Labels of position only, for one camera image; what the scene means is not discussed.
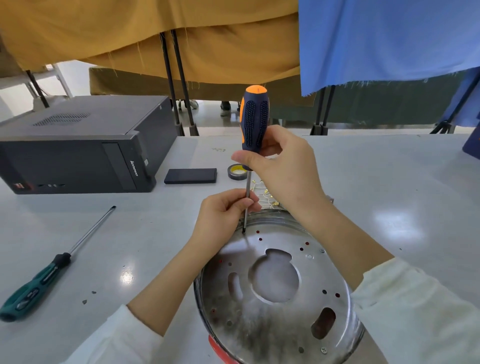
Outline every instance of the screwdriver shaft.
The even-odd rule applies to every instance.
[[[83,242],[92,234],[92,232],[95,230],[95,228],[96,228],[98,225],[100,225],[100,223],[101,223],[103,220],[105,220],[105,219],[107,218],[107,216],[110,215],[110,214],[113,212],[113,210],[115,210],[116,208],[117,208],[116,206],[112,206],[112,207],[110,208],[110,210],[108,210],[108,211],[105,213],[105,215],[103,215],[103,216],[100,218],[100,220],[97,221],[96,224],[95,224],[94,226],[92,226],[92,228],[91,228],[89,231],[87,231],[86,234],[85,234],[84,236],[82,236],[79,241],[77,241],[77,243],[72,247],[72,249],[70,249],[70,250],[68,251],[68,254],[72,254],[73,251],[74,251],[81,243],[83,243]]]
[[[247,172],[247,197],[250,197],[250,181],[252,180],[252,171]],[[242,234],[245,233],[247,229],[247,216],[248,216],[248,209],[245,209],[245,219],[243,220],[243,229]]]

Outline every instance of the left hand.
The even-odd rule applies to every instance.
[[[253,191],[250,191],[250,198],[246,198],[243,188],[208,196],[202,201],[187,246],[195,246],[197,251],[207,254],[208,259],[212,258],[232,237],[246,208],[250,212],[262,209],[258,200]]]

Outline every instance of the roll of tape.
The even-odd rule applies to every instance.
[[[242,181],[247,179],[247,171],[241,166],[241,164],[232,164],[228,170],[228,176],[236,181]]]

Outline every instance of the white sleeve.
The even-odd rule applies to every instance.
[[[351,298],[389,364],[480,363],[480,311],[422,270],[394,258]]]
[[[149,363],[162,340],[122,305],[64,364]]]

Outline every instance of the white table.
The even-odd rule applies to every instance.
[[[480,306],[480,160],[466,135],[310,136],[324,190],[393,254]],[[136,295],[188,240],[206,196],[245,181],[227,167],[238,137],[182,137],[149,194],[17,196],[0,181],[0,301],[117,210],[27,319],[0,323],[4,363],[57,363]],[[216,184],[164,185],[169,168],[218,168]],[[382,363],[368,336],[350,361]],[[190,289],[165,337],[161,363],[220,363]]]

